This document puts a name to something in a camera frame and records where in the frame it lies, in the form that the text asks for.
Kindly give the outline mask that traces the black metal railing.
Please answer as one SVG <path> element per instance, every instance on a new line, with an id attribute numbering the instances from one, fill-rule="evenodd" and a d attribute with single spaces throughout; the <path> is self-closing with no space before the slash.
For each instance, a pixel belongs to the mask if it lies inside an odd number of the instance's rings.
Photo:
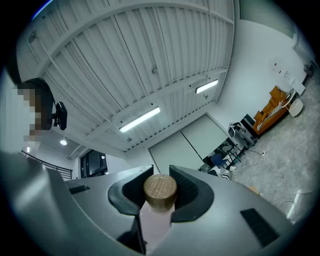
<path id="1" fill-rule="evenodd" d="M 31 158 L 33 160 L 36 160 L 36 161 L 40 162 L 44 168 L 51 169 L 51 170 L 56 170 L 57 172 L 60 173 L 60 175 L 62 176 L 62 178 L 64 180 L 69 181 L 69 180 L 72 179 L 72 172 L 73 172 L 72 169 L 65 168 L 65 167 L 62 167 L 62 166 L 51 164 L 51 163 L 49 163 L 47 161 L 40 160 L 39 158 L 37 158 L 35 156 L 32 156 L 31 154 L 29 154 L 29 153 L 27 153 L 27 152 L 25 152 L 23 150 L 21 151 L 21 153 L 24 154 L 27 158 Z"/>

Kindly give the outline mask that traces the blue chair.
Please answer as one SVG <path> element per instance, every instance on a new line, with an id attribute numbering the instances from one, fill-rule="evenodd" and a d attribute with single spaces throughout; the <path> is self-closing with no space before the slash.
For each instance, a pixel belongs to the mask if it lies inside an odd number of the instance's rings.
<path id="1" fill-rule="evenodd" d="M 226 164 L 229 160 L 223 159 L 220 154 L 214 154 L 210 157 L 212 163 L 217 166 L 218 168 L 222 168 L 224 164 Z"/>

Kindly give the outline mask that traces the black stool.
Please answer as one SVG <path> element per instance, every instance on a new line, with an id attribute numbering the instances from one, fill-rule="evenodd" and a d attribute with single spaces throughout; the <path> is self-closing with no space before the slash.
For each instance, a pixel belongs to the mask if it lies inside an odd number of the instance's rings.
<path id="1" fill-rule="evenodd" d="M 238 161 L 239 163 L 242 162 L 240 155 L 243 152 L 243 150 L 240 148 L 238 144 L 236 144 L 235 146 L 232 146 L 232 145 L 225 146 L 224 150 L 229 156 L 230 163 L 234 163 L 235 161 Z"/>

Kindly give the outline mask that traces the long ceiling tube light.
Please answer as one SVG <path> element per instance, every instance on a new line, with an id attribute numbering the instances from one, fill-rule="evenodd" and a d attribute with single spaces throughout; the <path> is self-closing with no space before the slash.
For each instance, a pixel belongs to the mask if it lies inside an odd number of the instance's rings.
<path id="1" fill-rule="evenodd" d="M 218 79 L 215 79 L 215 80 L 213 80 L 213 81 L 210 81 L 210 82 L 208 82 L 208 83 L 206 83 L 206 84 L 204 84 L 204 85 L 201 85 L 201 86 L 197 87 L 197 88 L 195 89 L 195 93 L 196 93 L 196 94 L 200 94 L 200 93 L 202 93 L 203 91 L 206 91 L 206 90 L 208 90 L 208 89 L 216 86 L 218 83 L 219 83 L 219 80 L 218 80 Z"/>
<path id="2" fill-rule="evenodd" d="M 135 118 L 134 120 L 130 121 L 126 125 L 119 128 L 119 131 L 121 133 L 126 133 L 127 131 L 133 129 L 134 127 L 138 126 L 139 124 L 145 122 L 146 120 L 152 118 L 153 116 L 159 114 L 161 112 L 160 108 L 157 106 L 153 108 L 152 110 L 144 113 L 143 115 Z"/>

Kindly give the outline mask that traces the white sliding doors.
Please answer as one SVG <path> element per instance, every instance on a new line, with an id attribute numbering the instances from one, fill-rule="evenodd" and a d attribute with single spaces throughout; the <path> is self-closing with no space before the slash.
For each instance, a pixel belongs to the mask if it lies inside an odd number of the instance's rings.
<path id="1" fill-rule="evenodd" d="M 199 170 L 203 160 L 216 150 L 227 134 L 207 115 L 203 115 L 149 149 L 161 174 L 169 174 L 170 165 Z"/>

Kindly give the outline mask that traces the orange sofa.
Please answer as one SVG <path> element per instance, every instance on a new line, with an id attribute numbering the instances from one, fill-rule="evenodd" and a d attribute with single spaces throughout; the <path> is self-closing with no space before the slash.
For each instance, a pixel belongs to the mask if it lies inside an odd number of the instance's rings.
<path id="1" fill-rule="evenodd" d="M 288 110 L 286 104 L 290 97 L 285 91 L 275 85 L 269 94 L 270 99 L 267 105 L 254 116 L 253 130 L 258 136 L 275 124 Z"/>

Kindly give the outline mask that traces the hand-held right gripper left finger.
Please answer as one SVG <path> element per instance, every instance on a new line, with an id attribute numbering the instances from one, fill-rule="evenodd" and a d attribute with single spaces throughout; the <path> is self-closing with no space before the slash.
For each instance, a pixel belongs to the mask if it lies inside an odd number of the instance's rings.
<path id="1" fill-rule="evenodd" d="M 154 167 L 146 165 L 65 184 L 98 227 L 123 245 L 146 254 L 140 210 L 146 202 L 144 182 L 153 174 Z"/>

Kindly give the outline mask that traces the black framed window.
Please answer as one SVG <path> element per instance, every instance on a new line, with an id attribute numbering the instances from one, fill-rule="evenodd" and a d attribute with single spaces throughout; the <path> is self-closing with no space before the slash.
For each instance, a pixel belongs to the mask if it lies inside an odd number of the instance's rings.
<path id="1" fill-rule="evenodd" d="M 104 153 L 91 150 L 80 158 L 80 176 L 92 178 L 107 175 L 107 159 Z"/>

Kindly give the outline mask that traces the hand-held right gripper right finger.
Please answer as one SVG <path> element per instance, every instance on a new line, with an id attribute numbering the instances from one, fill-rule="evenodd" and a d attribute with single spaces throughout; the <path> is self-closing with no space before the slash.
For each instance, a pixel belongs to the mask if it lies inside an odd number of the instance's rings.
<path id="1" fill-rule="evenodd" d="M 154 256 L 270 256 L 293 230 L 286 216 L 238 182 L 171 165 L 178 208 Z"/>

